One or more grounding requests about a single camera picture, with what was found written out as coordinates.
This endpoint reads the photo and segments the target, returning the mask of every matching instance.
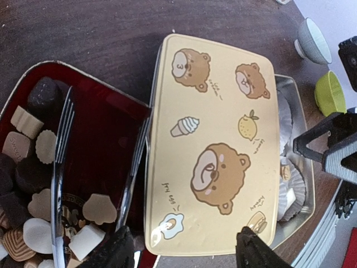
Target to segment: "paper cupcake liner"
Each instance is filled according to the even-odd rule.
[[[287,222],[298,212],[301,211],[306,197],[306,187],[305,182],[302,178],[300,171],[290,162],[286,157],[281,157],[280,162],[282,165],[289,165],[291,178],[289,181],[285,182],[287,188],[292,188],[295,193],[296,200],[291,205],[291,207],[286,211],[281,221]]]
[[[292,117],[288,101],[278,91],[279,124],[280,124],[280,155],[284,153],[285,145],[288,143],[292,133]]]
[[[285,208],[288,204],[287,198],[287,187],[286,184],[283,182],[283,178],[280,177],[280,185],[279,185],[279,206],[278,206],[278,217],[277,221],[280,221],[285,213]]]

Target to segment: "bear ear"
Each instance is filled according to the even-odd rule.
[[[255,68],[255,70],[259,71],[259,65],[256,63],[252,63],[251,66]]]
[[[250,158],[248,155],[239,155],[239,161],[244,171],[250,167]]]
[[[206,60],[206,61],[210,61],[211,60],[211,56],[208,55],[207,53],[202,53],[203,55],[203,58]]]
[[[219,205],[218,209],[222,215],[229,215],[233,210],[233,202],[230,200],[227,203]]]
[[[265,99],[270,99],[270,92],[268,91],[268,89],[264,90],[263,97],[265,97]]]
[[[202,84],[199,84],[196,86],[196,89],[199,91],[199,92],[202,92],[202,93],[205,93],[207,92],[207,88],[208,88],[208,85],[206,82],[202,83]]]

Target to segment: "red object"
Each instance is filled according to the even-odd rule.
[[[350,243],[348,245],[342,268],[356,268],[357,267],[357,228],[352,229]]]
[[[9,97],[0,117],[0,146],[15,131],[10,120],[17,106],[26,108],[27,96],[44,76],[72,85],[75,119],[69,139],[64,176],[64,193],[87,200],[91,193],[108,194],[120,204],[131,168],[139,128],[149,116],[149,108],[100,80],[70,65],[47,61],[25,72]],[[59,115],[45,122],[43,129],[57,132]],[[136,187],[129,227],[143,231],[143,182]],[[140,267],[153,267],[155,255],[145,251]]]

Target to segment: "lemon illustration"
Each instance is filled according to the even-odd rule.
[[[254,115],[254,110],[251,110],[249,116],[244,115],[238,122],[238,131],[243,136],[252,141],[257,135],[258,128],[255,123],[259,117]]]

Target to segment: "ice cream cone illustration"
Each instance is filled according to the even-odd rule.
[[[254,115],[254,110],[251,110],[249,116],[244,115],[238,122],[238,131],[243,138],[247,138],[252,141],[257,135],[258,128],[255,123],[259,117]]]
[[[194,117],[185,117],[177,121],[177,124],[171,130],[172,137],[180,137],[182,135],[192,134],[196,131],[200,124],[200,120]]]

